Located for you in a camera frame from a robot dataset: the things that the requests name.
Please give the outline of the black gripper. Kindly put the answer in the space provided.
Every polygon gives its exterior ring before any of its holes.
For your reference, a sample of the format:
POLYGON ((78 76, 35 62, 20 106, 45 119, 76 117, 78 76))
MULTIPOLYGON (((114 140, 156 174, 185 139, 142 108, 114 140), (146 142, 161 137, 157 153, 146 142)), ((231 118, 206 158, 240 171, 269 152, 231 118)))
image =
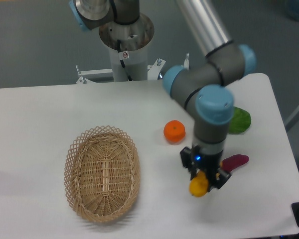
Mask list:
POLYGON ((192 149, 184 147, 180 152, 182 166, 190 173, 190 180, 193 180, 197 170, 202 170, 209 182, 208 192, 212 189, 220 189, 232 176, 226 170, 220 168, 220 159, 223 151, 216 154, 207 155, 200 152, 200 146, 193 146, 192 149))

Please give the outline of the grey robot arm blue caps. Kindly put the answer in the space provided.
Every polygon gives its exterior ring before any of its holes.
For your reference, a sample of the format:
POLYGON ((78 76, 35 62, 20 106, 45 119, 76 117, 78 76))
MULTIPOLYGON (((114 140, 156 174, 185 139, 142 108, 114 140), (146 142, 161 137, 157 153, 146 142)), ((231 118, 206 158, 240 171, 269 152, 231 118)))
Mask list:
MULTIPOLYGON (((234 115, 234 98, 226 86, 252 73, 257 60, 247 45, 234 43, 209 0, 179 0, 181 13, 206 62, 189 70, 171 67, 162 85, 194 119, 192 146, 181 153, 182 165, 191 174, 191 193, 200 197, 221 188, 231 173, 221 166, 221 156, 234 115)), ((102 42, 113 53, 116 82, 148 79, 148 66, 134 56, 152 40, 152 21, 140 12, 137 0, 72 0, 69 6, 83 30, 98 29, 102 42)))

